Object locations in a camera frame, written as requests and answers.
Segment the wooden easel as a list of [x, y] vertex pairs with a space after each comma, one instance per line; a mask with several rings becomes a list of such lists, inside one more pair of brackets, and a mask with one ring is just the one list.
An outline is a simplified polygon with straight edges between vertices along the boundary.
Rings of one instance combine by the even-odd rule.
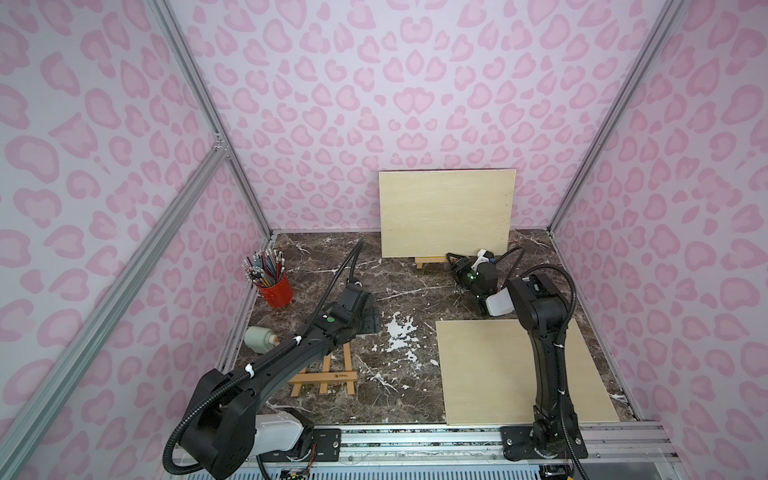
[[427, 257], [415, 257], [415, 266], [418, 270], [424, 269], [427, 265], [432, 264], [445, 264], [447, 258], [445, 256], [427, 256]]
[[305, 386], [316, 385], [320, 395], [329, 393], [332, 384], [343, 384], [347, 394], [354, 396], [357, 391], [357, 382], [359, 380], [358, 372], [353, 368], [351, 345], [346, 343], [342, 347], [343, 369], [332, 371], [333, 355], [326, 355], [322, 360], [321, 370], [319, 372], [308, 372], [307, 369], [301, 370], [292, 380], [291, 398], [298, 398]]

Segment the plywood board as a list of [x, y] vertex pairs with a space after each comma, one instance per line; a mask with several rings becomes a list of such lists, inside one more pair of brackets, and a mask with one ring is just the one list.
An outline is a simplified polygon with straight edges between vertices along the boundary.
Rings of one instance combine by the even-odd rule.
[[515, 181], [513, 169], [380, 172], [382, 256], [504, 250]]
[[[517, 320], [436, 323], [446, 423], [452, 426], [531, 424], [536, 403], [532, 346]], [[567, 331], [568, 385], [581, 423], [619, 417], [583, 335]]]

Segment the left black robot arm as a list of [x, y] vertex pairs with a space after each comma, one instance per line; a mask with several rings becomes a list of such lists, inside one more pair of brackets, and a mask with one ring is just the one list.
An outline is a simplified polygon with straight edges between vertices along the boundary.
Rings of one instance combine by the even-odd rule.
[[358, 241], [346, 256], [303, 331], [254, 363], [229, 373], [212, 369], [199, 380], [164, 446], [167, 473], [184, 476], [204, 470], [215, 479], [230, 477], [256, 453], [257, 438], [266, 428], [257, 414], [278, 390], [356, 336], [380, 330], [374, 297], [355, 277], [364, 245]]

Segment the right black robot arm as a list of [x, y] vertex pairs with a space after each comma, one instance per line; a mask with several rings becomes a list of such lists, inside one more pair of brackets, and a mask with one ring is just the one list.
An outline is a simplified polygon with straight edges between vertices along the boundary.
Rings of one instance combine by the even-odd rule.
[[539, 264], [519, 275], [509, 271], [499, 285], [497, 264], [512, 253], [524, 256], [521, 247], [500, 257], [484, 249], [474, 258], [446, 255], [454, 281], [474, 296], [480, 312], [491, 316], [515, 312], [531, 343], [534, 418], [529, 427], [500, 428], [503, 455], [509, 461], [570, 460], [579, 467], [588, 450], [569, 392], [565, 355], [577, 303], [575, 284], [564, 268]]

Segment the red pencil bucket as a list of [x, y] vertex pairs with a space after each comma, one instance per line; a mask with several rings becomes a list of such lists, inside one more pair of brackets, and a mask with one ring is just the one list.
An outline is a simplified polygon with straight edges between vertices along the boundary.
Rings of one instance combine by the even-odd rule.
[[294, 298], [294, 290], [286, 276], [271, 286], [265, 286], [262, 282], [256, 284], [261, 297], [266, 303], [275, 309], [287, 307]]

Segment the bunch of coloured pencils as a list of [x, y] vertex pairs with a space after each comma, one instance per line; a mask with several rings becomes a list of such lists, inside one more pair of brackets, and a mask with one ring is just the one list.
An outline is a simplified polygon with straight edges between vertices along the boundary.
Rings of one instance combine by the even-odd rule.
[[281, 251], [267, 249], [247, 256], [242, 267], [246, 279], [258, 288], [276, 286], [285, 276], [284, 256]]

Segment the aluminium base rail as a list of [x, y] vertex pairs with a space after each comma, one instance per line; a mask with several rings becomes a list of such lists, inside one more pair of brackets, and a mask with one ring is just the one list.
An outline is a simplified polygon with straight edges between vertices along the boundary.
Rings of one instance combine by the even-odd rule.
[[[522, 430], [496, 425], [318, 425], [297, 457], [288, 436], [269, 427], [230, 479], [577, 479], [568, 454], [513, 462]], [[267, 451], [269, 444], [281, 448]], [[590, 479], [684, 479], [681, 459], [655, 422], [586, 423], [576, 446]]]

